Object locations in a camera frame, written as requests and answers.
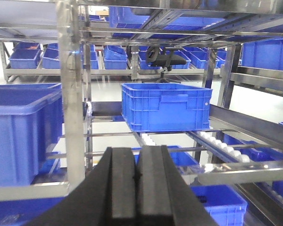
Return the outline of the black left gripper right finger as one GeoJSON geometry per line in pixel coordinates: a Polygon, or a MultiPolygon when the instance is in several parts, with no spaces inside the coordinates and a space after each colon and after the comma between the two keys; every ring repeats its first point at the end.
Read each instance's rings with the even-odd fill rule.
{"type": "Polygon", "coordinates": [[[139,226],[217,225],[180,175],[165,145],[143,146],[137,173],[139,226]]]}

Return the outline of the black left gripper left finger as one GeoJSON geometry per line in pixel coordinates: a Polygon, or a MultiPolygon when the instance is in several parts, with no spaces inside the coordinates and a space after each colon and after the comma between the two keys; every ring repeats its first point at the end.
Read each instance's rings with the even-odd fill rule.
{"type": "Polygon", "coordinates": [[[134,226],[135,159],[131,148],[108,147],[68,196],[27,226],[134,226]]]}

